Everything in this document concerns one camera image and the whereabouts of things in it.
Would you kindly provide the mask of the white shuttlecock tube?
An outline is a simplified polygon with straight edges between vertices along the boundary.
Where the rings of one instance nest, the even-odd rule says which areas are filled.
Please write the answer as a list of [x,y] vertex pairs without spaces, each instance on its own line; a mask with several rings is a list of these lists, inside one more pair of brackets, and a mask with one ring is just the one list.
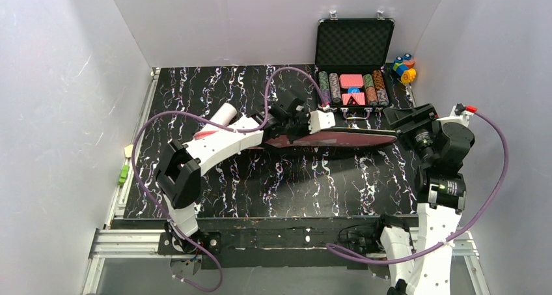
[[212,116],[210,121],[220,124],[223,126],[228,126],[233,118],[238,114],[237,109],[230,103],[224,103]]

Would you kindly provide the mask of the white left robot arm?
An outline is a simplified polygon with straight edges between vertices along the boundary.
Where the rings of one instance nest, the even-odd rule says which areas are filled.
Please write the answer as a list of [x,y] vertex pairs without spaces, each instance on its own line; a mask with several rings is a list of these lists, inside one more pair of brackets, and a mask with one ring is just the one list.
[[169,227],[179,238],[199,229],[195,201],[200,196],[202,176],[212,167],[241,151],[258,147],[282,135],[297,139],[310,133],[311,114],[304,100],[295,96],[278,100],[268,112],[237,117],[237,109],[223,104],[209,124],[192,140],[172,140],[159,158],[155,179],[167,202]]

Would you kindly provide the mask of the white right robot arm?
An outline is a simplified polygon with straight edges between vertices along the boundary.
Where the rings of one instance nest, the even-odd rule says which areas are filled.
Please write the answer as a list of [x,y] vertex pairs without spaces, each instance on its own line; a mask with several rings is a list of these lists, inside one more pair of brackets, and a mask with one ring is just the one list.
[[460,169],[475,143],[469,112],[460,104],[443,118],[430,104],[383,112],[399,142],[421,162],[415,177],[417,239],[404,220],[388,215],[380,217],[374,235],[390,261],[387,292],[450,294],[453,243],[446,239],[465,209],[467,188]]

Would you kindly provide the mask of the pink racket cover bag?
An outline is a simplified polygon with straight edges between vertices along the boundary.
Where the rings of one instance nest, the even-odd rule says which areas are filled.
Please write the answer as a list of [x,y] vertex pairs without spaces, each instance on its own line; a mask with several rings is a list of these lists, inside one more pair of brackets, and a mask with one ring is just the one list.
[[[219,137],[225,137],[230,134],[240,136],[251,135],[253,132],[229,132],[226,130],[201,131],[194,135],[193,139],[182,143],[182,146],[204,148],[207,138],[213,137],[215,143]],[[324,129],[314,134],[308,134],[304,137],[291,142],[286,134],[281,134],[276,138],[268,138],[263,141],[276,148],[294,148],[294,147],[338,147],[338,148],[379,148],[395,143],[397,136],[390,130],[371,130],[335,127]]]

